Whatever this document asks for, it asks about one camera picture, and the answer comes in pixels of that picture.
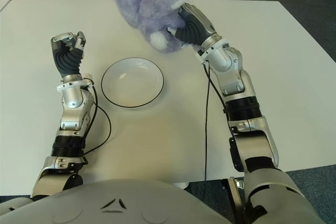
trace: robot forearm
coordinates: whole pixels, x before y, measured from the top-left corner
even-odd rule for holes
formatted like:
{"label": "robot forearm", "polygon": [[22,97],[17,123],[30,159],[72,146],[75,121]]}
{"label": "robot forearm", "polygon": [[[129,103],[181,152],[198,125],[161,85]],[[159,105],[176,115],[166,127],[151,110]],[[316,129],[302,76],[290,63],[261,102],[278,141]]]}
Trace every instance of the robot forearm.
{"label": "robot forearm", "polygon": [[78,171],[87,164],[83,149],[93,105],[93,96],[88,91],[93,86],[92,77],[83,78],[79,72],[85,43],[82,32],[77,35],[65,33],[51,39],[54,61],[62,76],[62,84],[57,91],[63,94],[63,114],[51,156],[45,160],[32,198],[52,195],[82,184]]}
{"label": "robot forearm", "polygon": [[262,115],[241,53],[229,46],[195,6],[184,4],[183,29],[168,31],[201,46],[197,57],[208,61],[225,103],[230,152],[235,168],[244,172],[246,218],[251,223],[324,223],[292,179],[278,167],[278,152]]}

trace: stuffed animal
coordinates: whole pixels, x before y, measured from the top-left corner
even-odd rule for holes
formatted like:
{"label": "stuffed animal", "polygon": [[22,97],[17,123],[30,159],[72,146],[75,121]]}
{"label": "stuffed animal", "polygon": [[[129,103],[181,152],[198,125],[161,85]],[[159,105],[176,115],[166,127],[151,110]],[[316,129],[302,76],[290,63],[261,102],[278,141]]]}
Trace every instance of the stuffed animal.
{"label": "stuffed animal", "polygon": [[124,19],[139,29],[145,39],[160,52],[174,52],[183,43],[167,32],[167,27],[183,27],[178,14],[185,0],[115,0]]}

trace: white table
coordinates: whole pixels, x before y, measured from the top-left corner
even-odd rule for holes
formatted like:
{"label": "white table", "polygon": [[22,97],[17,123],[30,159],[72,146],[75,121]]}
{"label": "white table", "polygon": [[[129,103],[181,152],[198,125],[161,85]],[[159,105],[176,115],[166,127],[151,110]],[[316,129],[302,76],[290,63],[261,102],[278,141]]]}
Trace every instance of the white table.
{"label": "white table", "polygon": [[[190,2],[242,52],[278,147],[279,167],[335,164],[336,64],[327,53],[279,2]],[[56,92],[60,75],[49,40],[66,31],[84,32],[81,73],[93,74],[99,103],[113,123],[111,140],[88,155],[90,164],[80,172],[84,181],[204,179],[207,79],[191,48],[159,54],[127,25],[113,0],[12,1],[0,17],[0,195],[29,194],[51,151],[62,108]],[[112,63],[126,57],[153,61],[165,77],[160,96],[141,108],[110,104],[98,84]],[[98,112],[87,148],[102,142],[107,133],[107,120]],[[208,179],[242,175],[233,168],[228,138],[212,90]]]}
{"label": "white table", "polygon": [[10,0],[0,0],[0,12],[5,9]]}

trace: silver metal arm segment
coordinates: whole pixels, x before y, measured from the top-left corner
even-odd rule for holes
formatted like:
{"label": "silver metal arm segment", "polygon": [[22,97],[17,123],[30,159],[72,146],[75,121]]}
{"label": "silver metal arm segment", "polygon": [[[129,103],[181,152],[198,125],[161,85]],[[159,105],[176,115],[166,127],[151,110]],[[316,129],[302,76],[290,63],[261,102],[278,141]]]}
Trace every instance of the silver metal arm segment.
{"label": "silver metal arm segment", "polygon": [[[193,37],[193,41],[201,46],[197,57],[202,62],[209,62],[223,95],[233,134],[229,140],[232,160],[235,168],[245,174],[246,221],[324,223],[293,180],[277,168],[278,151],[267,120],[260,111],[250,76],[243,69],[241,53],[217,34],[211,22],[195,6],[182,5],[180,14],[188,29],[193,27],[197,31]],[[188,37],[188,29],[170,28],[168,31],[193,43]]]}
{"label": "silver metal arm segment", "polygon": [[93,96],[92,76],[79,73],[86,43],[82,32],[64,33],[51,39],[54,60],[62,76],[57,91],[62,93],[63,114],[51,156],[45,160],[31,197],[41,198],[82,184],[78,171],[87,164],[83,156]]}

